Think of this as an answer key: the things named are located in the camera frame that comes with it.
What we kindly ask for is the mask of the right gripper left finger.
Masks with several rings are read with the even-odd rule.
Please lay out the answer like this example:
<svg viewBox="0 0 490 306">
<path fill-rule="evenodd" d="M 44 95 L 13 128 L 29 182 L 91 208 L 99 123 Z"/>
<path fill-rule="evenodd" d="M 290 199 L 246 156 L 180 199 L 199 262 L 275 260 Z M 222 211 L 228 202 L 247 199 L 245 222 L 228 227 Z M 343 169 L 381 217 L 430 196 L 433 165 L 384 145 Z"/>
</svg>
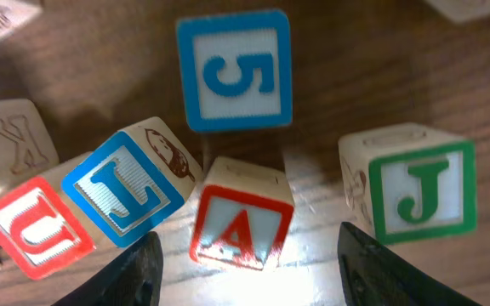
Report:
<svg viewBox="0 0 490 306">
<path fill-rule="evenodd" d="M 158 306 L 162 271 L 162 246 L 158 234 L 152 231 L 137 240 L 76 290 L 54 304 Z"/>
</svg>

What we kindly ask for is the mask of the red A block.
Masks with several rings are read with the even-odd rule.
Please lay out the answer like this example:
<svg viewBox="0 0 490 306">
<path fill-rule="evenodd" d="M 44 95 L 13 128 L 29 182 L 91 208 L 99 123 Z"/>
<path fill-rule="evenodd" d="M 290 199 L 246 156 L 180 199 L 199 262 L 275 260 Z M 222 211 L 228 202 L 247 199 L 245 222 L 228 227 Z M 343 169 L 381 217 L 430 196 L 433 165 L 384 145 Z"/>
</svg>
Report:
<svg viewBox="0 0 490 306">
<path fill-rule="evenodd" d="M 284 172 L 219 156 L 204 181 L 190 257 L 223 269 L 274 269 L 293 213 Z"/>
</svg>

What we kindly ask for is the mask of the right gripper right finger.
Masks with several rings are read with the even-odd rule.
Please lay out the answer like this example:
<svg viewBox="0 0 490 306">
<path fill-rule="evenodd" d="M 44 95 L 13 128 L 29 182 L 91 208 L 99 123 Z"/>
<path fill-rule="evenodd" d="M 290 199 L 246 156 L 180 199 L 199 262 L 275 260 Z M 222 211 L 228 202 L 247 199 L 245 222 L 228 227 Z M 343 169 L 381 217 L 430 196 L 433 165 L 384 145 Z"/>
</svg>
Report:
<svg viewBox="0 0 490 306">
<path fill-rule="evenodd" d="M 478 306 L 349 222 L 339 228 L 338 260 L 348 305 Z"/>
</svg>

